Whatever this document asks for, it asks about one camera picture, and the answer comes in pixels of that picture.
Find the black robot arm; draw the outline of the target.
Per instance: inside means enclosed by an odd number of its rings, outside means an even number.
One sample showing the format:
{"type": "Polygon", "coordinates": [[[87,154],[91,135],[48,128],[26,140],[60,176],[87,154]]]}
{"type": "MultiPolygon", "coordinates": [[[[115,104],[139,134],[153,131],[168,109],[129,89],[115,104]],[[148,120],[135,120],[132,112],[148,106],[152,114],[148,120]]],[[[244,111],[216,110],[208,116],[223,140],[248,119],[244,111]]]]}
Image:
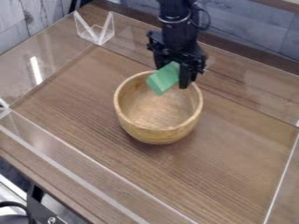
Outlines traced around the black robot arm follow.
{"type": "Polygon", "coordinates": [[[160,31],[148,31],[147,49],[153,53],[157,69],[171,62],[179,64],[179,87],[185,89],[204,74],[208,54],[197,37],[211,27],[211,15],[197,0],[156,0],[160,6],[160,31]]]}

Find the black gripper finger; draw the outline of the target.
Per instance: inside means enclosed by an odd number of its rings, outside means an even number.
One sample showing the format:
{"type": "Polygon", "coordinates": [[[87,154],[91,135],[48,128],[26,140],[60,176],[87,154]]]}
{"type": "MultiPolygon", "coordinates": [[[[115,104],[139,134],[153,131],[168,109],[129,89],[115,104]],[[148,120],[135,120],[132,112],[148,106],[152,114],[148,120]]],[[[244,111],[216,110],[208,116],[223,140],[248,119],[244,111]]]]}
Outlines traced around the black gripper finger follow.
{"type": "Polygon", "coordinates": [[[196,81],[199,74],[204,74],[207,63],[204,59],[180,62],[179,88],[185,89],[196,81]]]}
{"type": "Polygon", "coordinates": [[[173,52],[169,49],[153,50],[153,63],[156,69],[160,69],[172,61],[173,61],[173,52]]]}

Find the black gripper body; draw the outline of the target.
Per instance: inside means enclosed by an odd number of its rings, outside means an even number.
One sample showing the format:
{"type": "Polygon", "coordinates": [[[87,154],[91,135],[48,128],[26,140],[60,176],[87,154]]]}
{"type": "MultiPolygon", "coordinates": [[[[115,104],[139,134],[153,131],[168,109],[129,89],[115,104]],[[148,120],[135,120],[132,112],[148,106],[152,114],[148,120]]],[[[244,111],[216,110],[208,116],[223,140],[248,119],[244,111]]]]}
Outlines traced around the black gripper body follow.
{"type": "Polygon", "coordinates": [[[147,49],[169,49],[172,61],[207,60],[207,53],[197,43],[199,32],[208,28],[208,21],[201,22],[199,17],[183,17],[172,20],[169,17],[159,17],[161,30],[149,30],[147,49]]]}

